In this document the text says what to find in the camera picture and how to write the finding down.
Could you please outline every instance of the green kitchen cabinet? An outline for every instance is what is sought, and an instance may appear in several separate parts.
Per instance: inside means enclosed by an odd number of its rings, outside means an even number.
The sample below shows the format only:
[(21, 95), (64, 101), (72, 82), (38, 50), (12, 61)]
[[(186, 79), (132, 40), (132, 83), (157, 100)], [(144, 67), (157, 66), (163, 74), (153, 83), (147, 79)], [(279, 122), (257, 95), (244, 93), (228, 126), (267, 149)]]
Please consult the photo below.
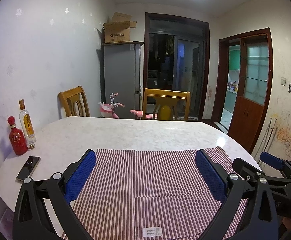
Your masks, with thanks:
[(229, 52), (229, 70), (240, 70), (241, 55), (240, 50), (230, 50)]

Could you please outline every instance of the smartphone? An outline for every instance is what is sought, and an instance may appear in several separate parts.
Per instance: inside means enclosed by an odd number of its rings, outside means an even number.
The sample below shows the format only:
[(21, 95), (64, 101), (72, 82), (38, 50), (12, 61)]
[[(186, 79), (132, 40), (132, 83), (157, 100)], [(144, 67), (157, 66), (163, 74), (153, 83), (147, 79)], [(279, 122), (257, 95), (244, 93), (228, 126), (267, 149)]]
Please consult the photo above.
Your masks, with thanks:
[(30, 156), (21, 168), (16, 179), (23, 181), (26, 177), (30, 177), (40, 160), (40, 157)]

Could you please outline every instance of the liquor bottle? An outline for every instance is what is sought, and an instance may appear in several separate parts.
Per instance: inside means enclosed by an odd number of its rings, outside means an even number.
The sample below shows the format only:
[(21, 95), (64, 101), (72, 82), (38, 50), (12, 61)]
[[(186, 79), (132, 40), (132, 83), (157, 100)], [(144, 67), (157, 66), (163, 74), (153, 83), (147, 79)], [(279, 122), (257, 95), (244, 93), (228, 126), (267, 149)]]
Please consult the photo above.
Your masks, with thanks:
[(25, 103), (23, 99), (19, 100), (19, 105), (21, 110), (19, 114), (19, 119), (21, 122), (23, 133), (25, 134), (25, 138), (27, 140), (27, 145), (30, 148), (34, 148), (36, 142), (35, 132), (32, 127), (29, 112), (25, 109)]
[(12, 148), (16, 155), (23, 155), (28, 150), (27, 142), (23, 135), (23, 132), (22, 130), (16, 128), (16, 124), (14, 122), (13, 116), (10, 116), (8, 118), (8, 123), (11, 128), (9, 139), (10, 139)]

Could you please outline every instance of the striped cloth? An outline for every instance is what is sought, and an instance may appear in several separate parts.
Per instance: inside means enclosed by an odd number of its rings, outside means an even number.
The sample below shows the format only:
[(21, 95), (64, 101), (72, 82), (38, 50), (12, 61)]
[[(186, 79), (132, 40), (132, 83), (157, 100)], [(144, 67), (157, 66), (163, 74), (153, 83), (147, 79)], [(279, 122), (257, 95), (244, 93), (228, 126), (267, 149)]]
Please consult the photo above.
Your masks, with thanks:
[[(204, 151), (233, 172), (220, 147)], [(221, 203), (195, 165), (196, 152), (98, 149), (75, 214), (94, 240), (197, 240)], [(242, 200), (225, 238), (234, 234), (245, 204)], [(149, 227), (161, 227), (163, 235), (142, 237), (142, 228)]]

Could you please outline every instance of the sliding glass door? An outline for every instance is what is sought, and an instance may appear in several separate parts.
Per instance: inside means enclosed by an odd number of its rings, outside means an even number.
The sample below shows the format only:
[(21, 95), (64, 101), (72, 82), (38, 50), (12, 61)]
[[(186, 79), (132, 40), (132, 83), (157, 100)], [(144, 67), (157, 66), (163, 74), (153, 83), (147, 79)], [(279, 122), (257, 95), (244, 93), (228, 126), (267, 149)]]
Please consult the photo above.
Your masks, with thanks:
[[(175, 36), (173, 90), (191, 93), (190, 114), (196, 115), (202, 94), (204, 75), (203, 41)], [(180, 102), (178, 112), (183, 113)]]

